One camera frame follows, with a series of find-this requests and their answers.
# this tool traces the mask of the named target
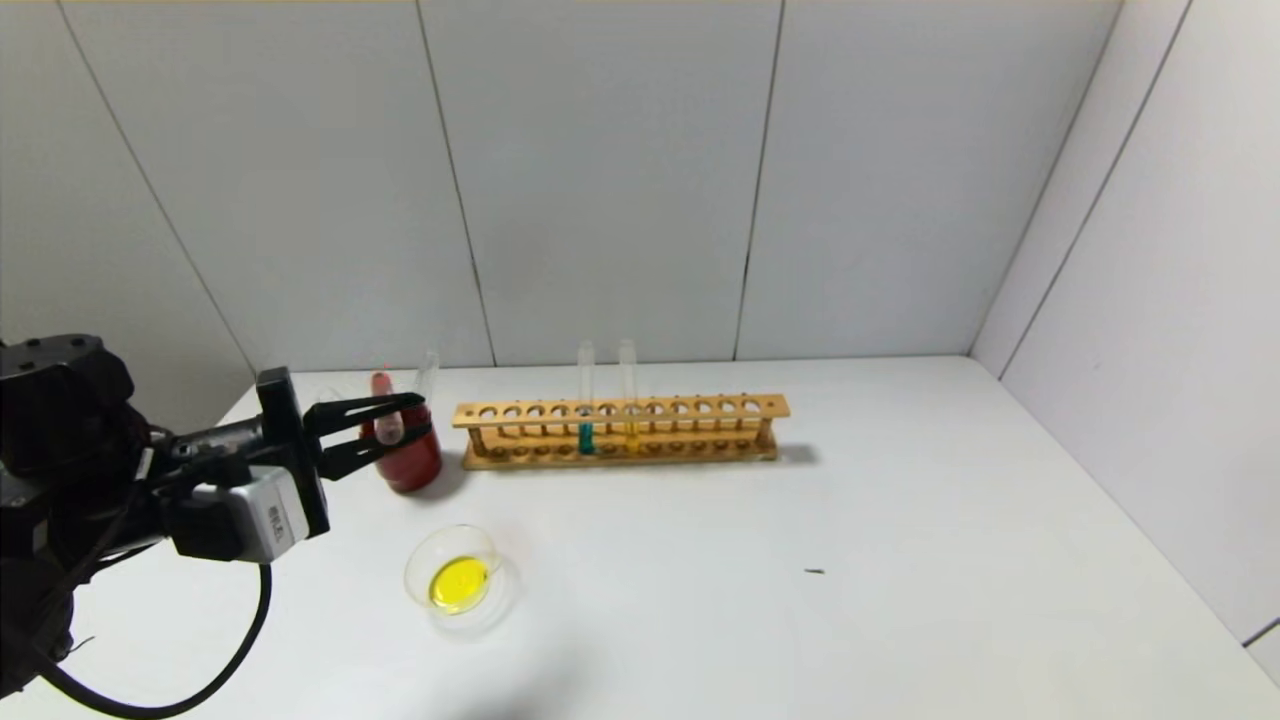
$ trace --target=white wall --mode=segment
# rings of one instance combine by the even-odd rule
[[[963,352],[1115,3],[65,8],[248,361],[324,369]]]
[[[733,356],[778,6],[422,4],[499,364]]]
[[[252,382],[52,3],[0,3],[0,332],[102,336],[175,430]]]
[[[256,368],[492,363],[412,3],[67,8]]]
[[[997,378],[1084,225],[1189,1],[1138,0],[1120,9],[1071,133],[973,346],[973,357]]]
[[[741,359],[969,351],[1116,3],[788,3]]]
[[[1280,685],[1280,629],[1271,630],[1262,639],[1249,646],[1249,655],[1258,661],[1258,665],[1271,675],[1271,679]]]
[[[1242,639],[1280,614],[1276,27],[1193,1],[1004,378]]]

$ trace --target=yellow liquid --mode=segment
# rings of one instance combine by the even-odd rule
[[[431,578],[426,596],[449,615],[475,607],[485,593],[489,568],[471,556],[454,557]]]

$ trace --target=white table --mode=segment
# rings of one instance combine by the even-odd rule
[[[294,382],[310,404],[366,379]],[[975,363],[645,365],[640,386],[786,393],[783,460],[463,474],[457,402],[561,397],[576,375],[444,370],[438,484],[329,484],[333,530],[274,565],[257,647],[189,717],[1280,717],[1280,689]],[[227,420],[256,411],[250,392]],[[401,588],[419,539],[453,523],[490,530],[522,585],[470,642]],[[256,583],[143,553],[79,591],[76,635],[97,637],[64,666],[122,700],[186,697],[239,643]],[[0,712],[92,715],[42,680]]]

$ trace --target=petri dish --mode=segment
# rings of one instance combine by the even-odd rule
[[[404,592],[438,618],[476,612],[490,596],[502,557],[475,525],[453,525],[428,536],[404,565]]]

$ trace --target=wooden test tube rack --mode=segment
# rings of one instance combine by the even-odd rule
[[[531,402],[463,402],[453,427],[471,436],[467,470],[586,468],[663,462],[777,460],[773,419],[791,416],[781,395],[709,395]],[[579,427],[590,423],[595,452],[579,452]],[[635,427],[628,442],[627,425]]]

